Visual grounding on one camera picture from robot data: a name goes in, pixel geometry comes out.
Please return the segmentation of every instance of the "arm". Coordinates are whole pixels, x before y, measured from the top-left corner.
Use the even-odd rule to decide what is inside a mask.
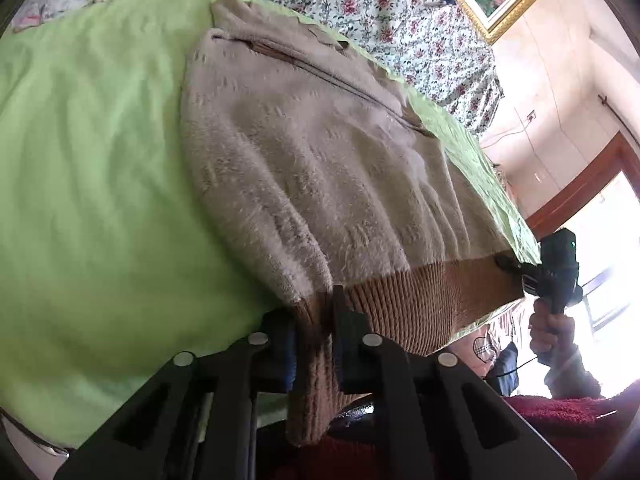
[[[543,300],[536,300],[529,318],[530,348],[535,354],[553,351],[545,384],[554,399],[600,397],[600,384],[584,369],[578,345],[574,344],[575,322],[564,314],[551,314]]]

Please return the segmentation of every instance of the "wall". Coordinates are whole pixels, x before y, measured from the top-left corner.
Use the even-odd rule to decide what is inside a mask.
[[[505,99],[481,145],[505,170],[528,217],[622,128],[599,93],[631,122],[637,113],[640,126],[632,105],[640,98],[640,60],[603,0],[538,0],[494,51]]]

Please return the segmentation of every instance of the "wooden window frame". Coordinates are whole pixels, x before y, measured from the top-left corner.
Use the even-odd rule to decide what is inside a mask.
[[[618,132],[568,186],[527,218],[537,240],[555,232],[623,172],[640,201],[640,158]]]

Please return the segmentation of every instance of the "bed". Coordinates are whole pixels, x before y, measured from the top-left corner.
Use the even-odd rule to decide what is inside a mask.
[[[103,0],[26,0],[22,30]],[[445,108],[473,135],[491,125],[503,96],[491,48],[458,6],[441,0],[269,0],[344,34]]]
[[[180,85],[212,1],[108,0],[0,40],[0,406],[52,442],[78,446],[171,355],[225,349],[279,306],[220,243],[181,158]],[[474,136],[409,92],[535,261]]]

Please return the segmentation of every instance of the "metal rod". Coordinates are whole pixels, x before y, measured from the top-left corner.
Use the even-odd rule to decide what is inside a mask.
[[[611,105],[609,104],[609,97],[608,96],[602,97],[600,94],[598,94],[598,97],[602,101],[602,106],[606,106],[609,110],[611,110],[611,113],[614,114],[616,116],[616,119],[619,120],[620,123],[626,128],[626,130],[629,132],[629,135],[631,136],[631,138],[634,140],[634,142],[636,143],[638,148],[640,148],[640,142],[638,142],[638,138],[634,135],[634,133],[631,131],[631,129],[626,125],[625,121],[622,120],[622,117],[620,117],[618,112],[615,111],[611,107]]]

